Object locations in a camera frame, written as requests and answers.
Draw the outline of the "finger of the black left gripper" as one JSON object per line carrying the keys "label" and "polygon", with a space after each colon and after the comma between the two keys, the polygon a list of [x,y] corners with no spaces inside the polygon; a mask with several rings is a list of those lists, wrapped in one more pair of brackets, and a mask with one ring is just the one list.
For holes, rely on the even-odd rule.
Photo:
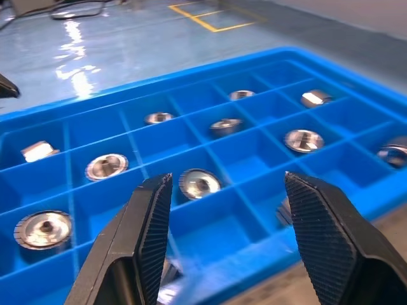
{"label": "finger of the black left gripper", "polygon": [[8,78],[0,74],[0,97],[1,98],[18,98],[20,90]]}

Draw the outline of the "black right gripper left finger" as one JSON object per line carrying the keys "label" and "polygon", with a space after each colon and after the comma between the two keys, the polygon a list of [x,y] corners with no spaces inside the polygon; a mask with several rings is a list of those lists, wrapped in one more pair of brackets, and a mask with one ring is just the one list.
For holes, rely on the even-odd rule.
{"label": "black right gripper left finger", "polygon": [[146,179],[95,239],[66,304],[156,304],[173,176]]}

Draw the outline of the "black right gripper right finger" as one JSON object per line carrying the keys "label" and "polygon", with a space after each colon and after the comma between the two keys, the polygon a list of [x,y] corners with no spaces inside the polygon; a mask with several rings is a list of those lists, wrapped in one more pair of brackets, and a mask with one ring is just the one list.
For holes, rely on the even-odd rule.
{"label": "black right gripper right finger", "polygon": [[286,172],[296,242],[321,304],[406,304],[406,261],[345,193]]}

